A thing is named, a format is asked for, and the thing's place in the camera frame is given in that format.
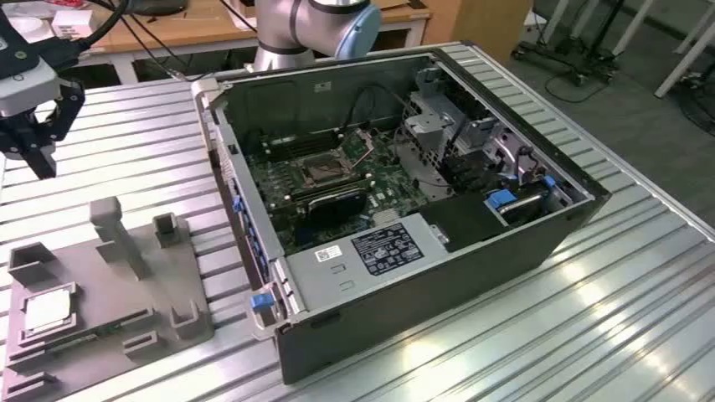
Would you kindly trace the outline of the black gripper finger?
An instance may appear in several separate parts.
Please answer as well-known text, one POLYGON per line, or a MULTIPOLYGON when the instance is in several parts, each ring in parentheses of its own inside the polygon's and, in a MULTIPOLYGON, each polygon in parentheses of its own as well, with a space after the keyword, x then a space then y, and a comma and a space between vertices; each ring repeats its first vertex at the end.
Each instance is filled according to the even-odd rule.
POLYGON ((38 122, 35 115, 31 115, 34 122, 25 140, 27 149, 25 160, 39 179, 57 177, 54 147, 66 139, 86 102, 85 86, 79 81, 62 80, 59 89, 51 115, 42 122, 38 122))
POLYGON ((14 126, 2 125, 2 154, 17 161, 25 160, 25 140, 22 132, 14 126))

